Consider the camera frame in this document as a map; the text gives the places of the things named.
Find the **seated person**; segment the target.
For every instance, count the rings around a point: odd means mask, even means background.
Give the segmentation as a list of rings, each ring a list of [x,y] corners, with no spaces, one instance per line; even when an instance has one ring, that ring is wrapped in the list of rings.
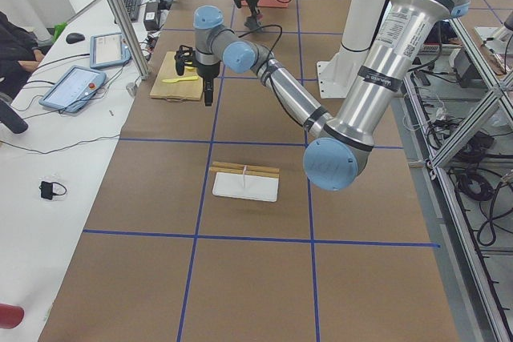
[[[13,100],[44,58],[37,40],[1,12],[1,95]]]

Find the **yellow plastic knife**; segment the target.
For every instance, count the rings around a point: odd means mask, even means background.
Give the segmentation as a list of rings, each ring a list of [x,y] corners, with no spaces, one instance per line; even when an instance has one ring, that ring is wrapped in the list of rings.
[[[199,76],[193,75],[193,76],[183,76],[183,77],[177,77],[177,78],[165,78],[162,79],[161,82],[167,83],[167,84],[173,84],[178,82],[194,82],[199,80]]]

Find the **bamboo cutting board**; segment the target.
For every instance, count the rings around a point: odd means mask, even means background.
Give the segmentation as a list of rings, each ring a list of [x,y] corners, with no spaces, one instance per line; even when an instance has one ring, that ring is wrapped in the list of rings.
[[[152,99],[200,101],[203,96],[202,79],[197,69],[186,66],[183,75],[176,73],[175,51],[168,51],[150,91]]]

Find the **red bottle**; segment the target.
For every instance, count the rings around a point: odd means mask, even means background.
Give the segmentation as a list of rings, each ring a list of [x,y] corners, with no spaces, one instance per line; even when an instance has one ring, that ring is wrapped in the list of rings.
[[[22,307],[11,304],[0,304],[0,328],[13,329],[19,326],[25,316]]]

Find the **teach pendant tablet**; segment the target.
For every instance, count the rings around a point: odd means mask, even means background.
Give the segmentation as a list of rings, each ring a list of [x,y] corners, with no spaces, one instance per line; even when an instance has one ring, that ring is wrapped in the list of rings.
[[[71,67],[39,100],[47,109],[63,113],[81,110],[107,80],[107,74],[83,66]]]
[[[90,40],[90,68],[118,66],[131,59],[122,33],[93,35]]]

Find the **grey and pink cloth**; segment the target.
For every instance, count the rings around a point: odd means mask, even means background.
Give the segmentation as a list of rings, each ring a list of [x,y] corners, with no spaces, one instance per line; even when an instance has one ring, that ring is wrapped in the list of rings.
[[[259,30],[263,26],[261,19],[262,14],[251,14],[245,19],[244,25],[248,30]]]

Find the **near teach pendant tablet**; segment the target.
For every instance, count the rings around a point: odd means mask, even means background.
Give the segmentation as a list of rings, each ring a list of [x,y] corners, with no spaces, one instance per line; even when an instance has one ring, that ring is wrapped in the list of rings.
[[[107,74],[83,66],[71,67],[39,100],[47,109],[63,113],[81,110],[107,80]]]

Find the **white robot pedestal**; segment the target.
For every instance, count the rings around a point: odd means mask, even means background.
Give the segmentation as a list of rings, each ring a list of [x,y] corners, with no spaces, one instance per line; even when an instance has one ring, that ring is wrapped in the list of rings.
[[[351,0],[339,51],[317,63],[320,96],[344,98],[366,60],[382,23],[388,0]]]

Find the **far teach pendant tablet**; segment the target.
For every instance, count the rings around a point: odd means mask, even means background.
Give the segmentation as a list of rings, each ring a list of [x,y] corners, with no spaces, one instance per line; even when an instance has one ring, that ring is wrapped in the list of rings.
[[[131,59],[122,33],[93,35],[90,40],[90,68],[118,66]]]

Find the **black power adapter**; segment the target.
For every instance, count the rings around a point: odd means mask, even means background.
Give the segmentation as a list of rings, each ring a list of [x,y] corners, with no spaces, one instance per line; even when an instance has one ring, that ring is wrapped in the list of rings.
[[[158,2],[145,4],[143,24],[146,31],[156,31],[160,28],[160,8]]]

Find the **white rectangular tray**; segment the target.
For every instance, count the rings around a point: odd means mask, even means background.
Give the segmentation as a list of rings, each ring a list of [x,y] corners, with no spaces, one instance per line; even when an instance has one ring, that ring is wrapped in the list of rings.
[[[276,202],[279,179],[217,172],[212,193],[215,196]]]

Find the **small black clip device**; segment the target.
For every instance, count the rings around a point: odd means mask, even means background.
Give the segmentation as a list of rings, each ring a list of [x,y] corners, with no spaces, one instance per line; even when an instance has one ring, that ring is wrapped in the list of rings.
[[[56,181],[42,181],[39,185],[40,197],[42,199],[52,200],[54,197],[64,196],[67,188]]]

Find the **black computer mouse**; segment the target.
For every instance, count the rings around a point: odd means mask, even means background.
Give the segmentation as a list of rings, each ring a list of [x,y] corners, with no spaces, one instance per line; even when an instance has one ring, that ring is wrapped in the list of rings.
[[[66,36],[67,44],[76,44],[85,40],[85,35],[80,33],[69,33]]]

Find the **aluminium frame post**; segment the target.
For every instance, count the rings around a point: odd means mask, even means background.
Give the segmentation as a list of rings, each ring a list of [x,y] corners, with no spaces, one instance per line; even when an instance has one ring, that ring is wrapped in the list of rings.
[[[137,67],[139,76],[142,80],[146,80],[149,75],[149,67],[139,45],[138,38],[131,24],[131,19],[126,11],[124,2],[123,0],[107,0],[107,2],[115,17],[115,21],[125,37],[128,49],[131,53],[131,58]]]

